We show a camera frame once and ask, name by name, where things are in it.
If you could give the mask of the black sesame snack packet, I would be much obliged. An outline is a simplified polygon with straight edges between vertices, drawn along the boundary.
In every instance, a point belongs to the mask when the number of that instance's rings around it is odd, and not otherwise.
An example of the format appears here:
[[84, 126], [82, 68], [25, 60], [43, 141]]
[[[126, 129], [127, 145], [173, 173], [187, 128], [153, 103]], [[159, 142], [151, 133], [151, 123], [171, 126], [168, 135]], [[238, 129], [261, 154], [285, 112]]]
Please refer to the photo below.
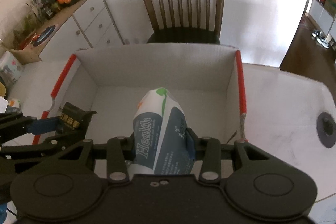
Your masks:
[[84, 111], [81, 108], [66, 102], [59, 117], [58, 133], [76, 133], [80, 139], [85, 139], [92, 117], [96, 111]]

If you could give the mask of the white navy Health package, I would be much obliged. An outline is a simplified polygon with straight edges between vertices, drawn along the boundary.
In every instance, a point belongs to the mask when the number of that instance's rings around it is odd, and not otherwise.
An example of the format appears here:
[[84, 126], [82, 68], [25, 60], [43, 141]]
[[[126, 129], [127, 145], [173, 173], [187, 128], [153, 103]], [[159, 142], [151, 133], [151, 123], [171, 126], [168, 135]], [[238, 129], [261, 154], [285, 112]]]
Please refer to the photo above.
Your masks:
[[194, 159], [187, 149], [187, 122], [175, 98], [165, 88], [145, 94], [133, 118], [135, 174], [189, 174]]

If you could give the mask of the red cardboard box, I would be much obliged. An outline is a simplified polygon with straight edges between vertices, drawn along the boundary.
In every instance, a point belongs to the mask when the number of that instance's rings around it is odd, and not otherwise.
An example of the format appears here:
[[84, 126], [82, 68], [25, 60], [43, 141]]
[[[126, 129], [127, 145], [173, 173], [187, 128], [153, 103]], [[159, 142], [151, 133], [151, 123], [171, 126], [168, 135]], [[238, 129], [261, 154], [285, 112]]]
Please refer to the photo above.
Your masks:
[[96, 111], [85, 140], [98, 143], [133, 132], [138, 104], [165, 88], [199, 138], [231, 144], [244, 135], [246, 98], [239, 50], [216, 44], [146, 44], [75, 53], [51, 93], [50, 114], [69, 102]]

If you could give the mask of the white drawer sideboard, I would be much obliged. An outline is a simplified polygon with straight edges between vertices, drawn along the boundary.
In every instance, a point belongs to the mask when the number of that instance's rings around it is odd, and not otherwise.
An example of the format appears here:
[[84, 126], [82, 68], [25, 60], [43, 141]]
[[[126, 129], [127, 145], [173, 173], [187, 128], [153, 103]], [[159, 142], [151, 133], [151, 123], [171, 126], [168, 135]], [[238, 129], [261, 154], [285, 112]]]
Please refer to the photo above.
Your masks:
[[67, 59], [78, 50], [123, 45], [106, 0], [80, 0], [62, 9], [33, 34], [22, 50], [10, 49], [22, 64]]

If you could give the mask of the far wooden chair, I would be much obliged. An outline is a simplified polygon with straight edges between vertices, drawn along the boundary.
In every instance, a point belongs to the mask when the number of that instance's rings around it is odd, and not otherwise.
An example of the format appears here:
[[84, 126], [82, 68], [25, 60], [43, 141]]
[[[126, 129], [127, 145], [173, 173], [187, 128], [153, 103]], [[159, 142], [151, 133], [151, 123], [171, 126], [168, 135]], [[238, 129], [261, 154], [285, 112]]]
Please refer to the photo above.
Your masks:
[[143, 2], [153, 28], [148, 43], [220, 43], [224, 0]]

